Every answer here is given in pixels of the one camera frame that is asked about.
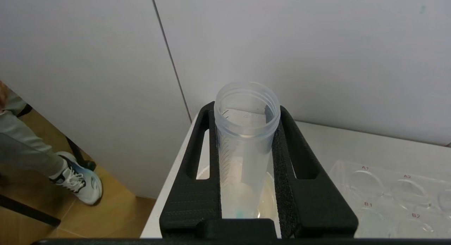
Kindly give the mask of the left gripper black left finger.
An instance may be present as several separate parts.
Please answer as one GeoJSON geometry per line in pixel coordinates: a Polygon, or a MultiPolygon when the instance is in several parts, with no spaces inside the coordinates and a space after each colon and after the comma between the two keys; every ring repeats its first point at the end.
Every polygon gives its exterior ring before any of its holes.
{"type": "Polygon", "coordinates": [[[163,238],[196,236],[196,226],[221,218],[219,152],[214,104],[201,108],[179,170],[159,218],[163,238]],[[209,133],[209,178],[197,180],[205,132],[209,133]]]}

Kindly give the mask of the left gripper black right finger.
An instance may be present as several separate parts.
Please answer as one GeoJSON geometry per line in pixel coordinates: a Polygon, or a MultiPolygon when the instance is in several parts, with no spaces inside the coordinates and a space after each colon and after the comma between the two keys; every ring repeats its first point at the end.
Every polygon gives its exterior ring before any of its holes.
{"type": "Polygon", "coordinates": [[[354,237],[357,216],[282,106],[272,157],[282,238],[354,237]]]}

